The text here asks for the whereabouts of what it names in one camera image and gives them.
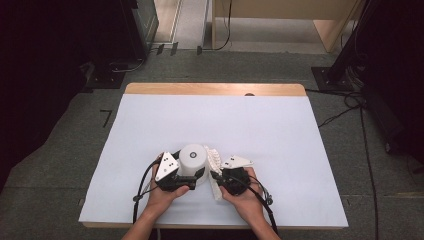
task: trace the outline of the white tabletop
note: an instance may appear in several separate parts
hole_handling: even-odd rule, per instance
[[[273,196],[279,228],[343,228],[348,223],[307,96],[124,94],[79,221],[129,226],[141,177],[164,151],[197,143],[222,159],[254,161]],[[147,197],[140,202],[139,214]],[[172,228],[244,228],[208,181],[174,201],[157,221]]]

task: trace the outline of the black cable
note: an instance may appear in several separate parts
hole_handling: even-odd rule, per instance
[[[305,89],[308,92],[315,92],[315,93],[321,93],[321,94],[328,94],[328,95],[335,95],[335,96],[342,96],[344,97],[344,104],[348,107],[348,109],[344,110],[343,112],[332,116],[330,118],[327,118],[323,123],[321,123],[320,125],[318,125],[318,128],[325,126],[329,123],[331,123],[332,121],[336,120],[337,118],[341,117],[342,115],[354,110],[354,109],[358,109],[358,108],[362,108],[364,107],[364,103],[362,101],[360,101],[358,98],[361,97],[362,98],[362,94],[360,92],[350,92],[350,93],[339,93],[339,92],[321,92],[319,90],[312,90],[312,89]],[[349,104],[348,99],[354,99],[356,102],[356,105],[352,106]]]
[[[221,49],[223,49],[225,46],[227,46],[228,41],[230,40],[230,36],[231,36],[231,7],[233,5],[233,0],[230,1],[230,9],[228,10],[228,36],[227,36],[227,40],[225,41],[224,45],[220,48],[217,49],[213,49],[215,51],[219,51]]]
[[[271,221],[272,229],[278,235],[278,229],[277,229],[277,224],[275,223],[274,213],[272,212],[271,208],[268,206],[268,203],[262,198],[262,196],[258,192],[256,192],[252,187],[250,187],[249,185],[247,185],[246,183],[244,183],[240,179],[235,178],[235,177],[230,176],[230,175],[226,175],[226,174],[222,174],[222,176],[225,176],[225,177],[231,178],[233,180],[236,180],[238,183],[240,183],[241,185],[247,187],[247,189],[249,189],[253,194],[255,194],[256,198],[259,200],[259,202],[262,204],[262,206],[265,208],[265,210],[268,213],[269,220]]]
[[[145,192],[145,193],[141,194],[141,189],[143,188],[144,180],[146,179],[147,173],[153,167],[153,165],[158,164],[159,162],[160,162],[160,160],[155,160],[147,167],[146,171],[144,172],[143,178],[141,179],[140,186],[138,187],[137,195],[134,196],[134,198],[133,198],[133,201],[135,202],[134,203],[134,211],[133,211],[133,224],[135,223],[135,221],[137,221],[138,204],[139,204],[140,200],[143,198],[143,195],[145,193],[147,193],[147,192]]]
[[[379,239],[379,233],[378,233],[378,222],[379,221],[378,221],[377,191],[376,191],[376,188],[375,188],[374,174],[372,172],[372,167],[371,167],[370,154],[369,154],[369,149],[368,149],[367,133],[366,133],[366,130],[365,130],[364,114],[363,114],[362,107],[360,108],[360,113],[361,113],[362,134],[364,136],[364,144],[365,144],[365,154],[366,154],[366,157],[367,157],[368,171],[369,171],[369,174],[370,174],[372,193],[373,193],[372,195],[373,195],[373,199],[374,199],[375,240],[378,240]]]
[[[249,177],[250,178],[252,178],[252,179],[254,179],[256,182],[258,182],[258,184],[259,184],[259,187],[260,188],[262,188],[262,190],[264,191],[264,197],[265,197],[265,201],[266,201],[266,203],[268,204],[268,205],[271,205],[272,203],[273,203],[273,201],[272,201],[272,195],[271,194],[269,194],[269,192],[268,192],[268,189],[266,189],[265,187],[264,187],[264,185],[257,179],[257,178],[255,178],[255,177],[253,177],[253,176],[250,176],[249,175]]]
[[[322,93],[322,94],[332,94],[332,95],[338,95],[338,96],[342,96],[344,95],[344,104],[349,108],[347,110],[345,110],[344,112],[338,114],[337,116],[331,117],[333,118],[332,120],[328,121],[326,124],[330,123],[331,121],[333,121],[334,119],[340,117],[341,115],[343,115],[346,112],[349,112],[350,110],[353,109],[357,109],[359,108],[360,111],[360,116],[361,116],[361,127],[362,127],[362,134],[364,137],[364,145],[365,145],[365,155],[367,158],[367,164],[368,164],[368,171],[369,171],[369,175],[370,175],[370,179],[371,179],[371,186],[372,186],[372,192],[373,192],[373,200],[374,200],[374,221],[375,221],[375,240],[379,239],[379,231],[378,231],[378,223],[379,223],[379,218],[378,218],[378,203],[377,203],[377,191],[376,191],[376,187],[375,187],[375,181],[374,181],[374,174],[372,171],[372,167],[371,167],[371,160],[370,160],[370,154],[369,154],[369,148],[368,148],[368,138],[367,138],[367,134],[366,134],[366,129],[365,129],[365,123],[364,123],[364,116],[363,116],[363,110],[365,109],[365,103],[358,100],[358,97],[362,97],[362,95],[358,92],[351,92],[348,94],[342,94],[339,95],[338,93],[333,94],[333,93],[328,93],[328,92],[320,92],[318,90],[310,90],[311,92],[317,92],[317,93]],[[352,106],[347,102],[348,98],[353,98],[357,105]]]

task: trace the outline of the white plastic part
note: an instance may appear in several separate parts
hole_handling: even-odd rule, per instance
[[[221,175],[221,157],[219,156],[218,151],[216,151],[216,149],[210,149],[208,146],[204,147],[206,149],[206,152],[208,153],[208,162],[210,170]]]
[[[162,155],[162,159],[160,161],[159,169],[156,173],[155,180],[160,181],[164,177],[168,176],[170,173],[179,168],[179,164],[174,157],[172,157],[171,153],[164,152]]]
[[[208,146],[204,146],[206,149],[206,152],[208,153],[208,162],[209,162],[209,168],[211,171],[214,171],[218,173],[219,175],[222,174],[222,171],[220,169],[221,167],[221,157],[219,156],[218,151],[215,149],[210,149]],[[212,175],[209,174],[209,182],[211,183],[212,187],[212,193],[215,200],[222,200],[222,193],[219,189],[218,184],[216,183],[216,180],[213,179]]]
[[[250,167],[252,165],[252,161],[233,155],[221,164],[221,168],[234,169],[239,167]]]
[[[202,184],[209,173],[207,158],[206,149],[202,145],[190,144],[185,146],[180,151],[181,175],[194,176],[198,170],[205,168],[205,173],[196,182],[196,185]]]

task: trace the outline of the white cylindrical motor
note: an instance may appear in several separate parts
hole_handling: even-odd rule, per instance
[[[182,176],[194,176],[198,170],[205,168],[205,173],[201,178],[197,179],[196,182],[197,185],[202,184],[209,175],[209,164],[207,164],[208,154],[206,149],[199,144],[189,144],[181,149],[179,157]]]

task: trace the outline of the human hand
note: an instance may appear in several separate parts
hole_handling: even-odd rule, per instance
[[[149,200],[142,213],[151,214],[155,219],[160,217],[169,208],[174,199],[181,197],[189,191],[188,186],[182,186],[173,192],[162,191],[154,181],[158,167],[157,164],[152,167],[152,178],[150,180],[150,189],[152,189],[152,191],[149,193]]]
[[[262,195],[262,189],[259,187],[258,182],[254,180],[256,179],[256,174],[253,168],[246,167],[244,170],[247,171],[249,176],[253,177],[250,187],[259,193],[259,195]],[[251,225],[253,221],[264,218],[262,204],[252,191],[246,190],[238,196],[233,196],[223,186],[220,186],[220,189],[222,198],[233,204],[240,217],[249,225]]]
[[[253,177],[253,180],[257,179],[253,168],[244,168],[244,170],[247,171],[250,177]],[[262,189],[256,180],[254,182],[251,181],[250,187],[262,196]],[[219,188],[221,189],[222,197],[234,205],[240,217],[249,224],[258,239],[280,239],[265,220],[262,203],[252,191],[246,190],[238,196],[233,196],[223,186]]]

